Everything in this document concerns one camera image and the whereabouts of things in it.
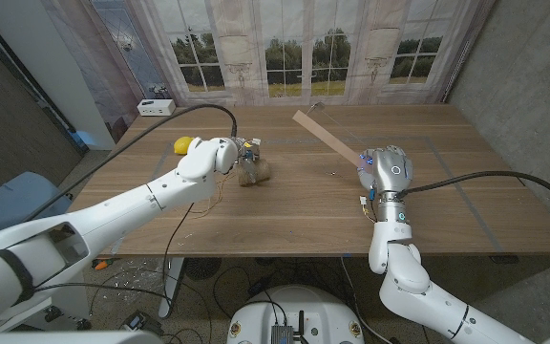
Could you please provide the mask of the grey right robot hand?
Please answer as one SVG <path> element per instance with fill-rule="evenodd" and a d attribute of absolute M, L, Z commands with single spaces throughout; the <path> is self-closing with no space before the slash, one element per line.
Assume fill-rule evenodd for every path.
<path fill-rule="evenodd" d="M 401 147 L 367 149 L 360 159 L 357 168 L 360 184 L 377 194 L 403 191 L 413 180 L 413 163 Z"/>

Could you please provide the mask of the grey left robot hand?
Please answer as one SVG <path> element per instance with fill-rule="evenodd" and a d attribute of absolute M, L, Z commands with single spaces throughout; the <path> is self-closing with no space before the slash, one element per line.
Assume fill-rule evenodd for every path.
<path fill-rule="evenodd" d="M 242 164 L 244 162 L 254 163 L 260 158 L 260 145 L 262 142 L 260 139 L 254 138 L 247 140 L 236 137 L 234 138 L 234 141 L 238 150 L 238 164 Z"/>

